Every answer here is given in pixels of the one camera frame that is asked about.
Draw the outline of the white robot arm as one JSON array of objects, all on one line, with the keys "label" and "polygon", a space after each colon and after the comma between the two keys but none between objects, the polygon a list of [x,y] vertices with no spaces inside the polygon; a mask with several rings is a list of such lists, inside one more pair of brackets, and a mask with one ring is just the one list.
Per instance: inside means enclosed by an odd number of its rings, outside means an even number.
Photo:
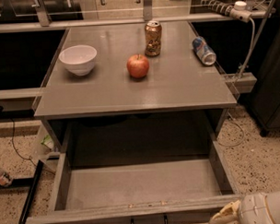
[{"label": "white robot arm", "polygon": [[208,224],[280,224],[280,191],[250,194],[230,202]]}]

